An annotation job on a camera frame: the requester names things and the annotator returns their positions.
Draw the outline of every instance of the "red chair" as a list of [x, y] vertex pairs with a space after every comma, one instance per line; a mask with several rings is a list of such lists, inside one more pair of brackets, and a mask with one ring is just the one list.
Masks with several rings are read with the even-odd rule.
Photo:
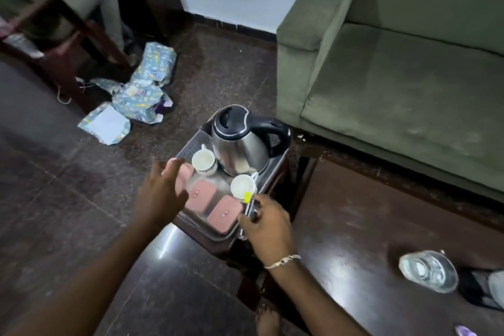
[[[75, 27], [76, 31], [68, 39], [42, 51], [44, 57], [40, 59], [33, 59], [26, 53], [4, 43], [4, 39], [13, 33], [20, 33], [23, 27], [26, 27], [37, 15], [49, 7], [56, 8], [61, 16]], [[6, 27], [0, 29], [0, 52], [28, 63], [46, 83], [52, 83], [61, 88], [61, 92], [74, 100], [87, 114], [95, 109], [97, 104], [89, 96], [85, 95], [79, 83], [77, 83], [75, 79], [76, 71], [70, 61], [70, 53], [74, 47], [80, 45], [83, 40], [89, 40], [89, 38], [96, 39], [107, 57], [111, 56], [115, 59], [125, 71], [133, 72], [133, 67], [129, 65], [126, 55], [119, 50], [98, 24], [91, 20], [82, 19], [62, 0], [36, 0], [23, 10], [19, 16], [9, 21]]]

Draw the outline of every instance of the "kettle lid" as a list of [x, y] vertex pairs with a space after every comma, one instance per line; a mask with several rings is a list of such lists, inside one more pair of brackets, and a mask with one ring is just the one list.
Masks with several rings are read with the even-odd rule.
[[241, 105], [228, 105], [217, 113], [214, 131], [222, 139], [234, 141], [246, 136], [252, 120], [249, 110]]

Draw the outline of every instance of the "bracelet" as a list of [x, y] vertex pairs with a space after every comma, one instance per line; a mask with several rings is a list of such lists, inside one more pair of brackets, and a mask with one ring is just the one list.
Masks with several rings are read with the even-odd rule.
[[265, 266], [264, 268], [265, 269], [275, 269], [276, 267], [283, 266], [284, 264], [287, 264], [288, 262], [290, 262], [291, 260], [294, 260], [294, 259], [301, 259], [301, 257], [299, 255], [289, 255], [289, 256], [286, 256], [285, 258], [280, 259], [280, 261], [273, 263], [272, 265], [270, 265], [268, 267]]

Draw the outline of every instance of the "metal tray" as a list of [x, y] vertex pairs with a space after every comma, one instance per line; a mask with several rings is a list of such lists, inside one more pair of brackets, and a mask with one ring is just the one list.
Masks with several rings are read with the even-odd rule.
[[[212, 137], [210, 135], [211, 130], [211, 121], [213, 117], [202, 126], [200, 130], [191, 138], [191, 140], [184, 146], [184, 148], [177, 154], [177, 158], [185, 158], [187, 162], [191, 162], [192, 156], [201, 149], [201, 145], [205, 144], [208, 149], [213, 151], [212, 146]], [[282, 164], [283, 159], [285, 158], [287, 151], [284, 154], [279, 155], [275, 158], [270, 159], [268, 166], [264, 169], [264, 171], [259, 174], [258, 179], [255, 181], [257, 184], [258, 192], [262, 193], [265, 191], [266, 187], [269, 185], [271, 178], [275, 175], [278, 168]], [[238, 231], [238, 223], [236, 223], [228, 233], [221, 234], [216, 231], [211, 225], [207, 222], [207, 217], [217, 205], [219, 200], [224, 195], [231, 195], [231, 181], [234, 177], [227, 174], [223, 168], [219, 165], [217, 168], [217, 172], [210, 176], [204, 177], [194, 172], [192, 177], [189, 179], [187, 183], [187, 190], [190, 191], [194, 183], [201, 179], [206, 179], [209, 182], [213, 183], [217, 186], [217, 193], [215, 197], [210, 202], [207, 210], [202, 214], [198, 215], [191, 210], [184, 208], [179, 213], [179, 218], [187, 223], [188, 225], [198, 229], [202, 234], [207, 236], [209, 239], [213, 241], [224, 241], [230, 237], [236, 236], [239, 239], [245, 240], [246, 237], [243, 234], [243, 231]], [[252, 217], [255, 215], [255, 210], [258, 208], [259, 204], [255, 202], [254, 199], [249, 204], [243, 205], [243, 212], [245, 215]]]

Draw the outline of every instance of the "glass of water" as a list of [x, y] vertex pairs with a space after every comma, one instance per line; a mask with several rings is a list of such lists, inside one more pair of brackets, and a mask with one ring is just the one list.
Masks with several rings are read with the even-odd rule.
[[457, 288], [459, 277], [450, 260], [436, 251], [420, 251], [403, 255], [399, 269], [412, 282], [433, 291], [447, 294]]

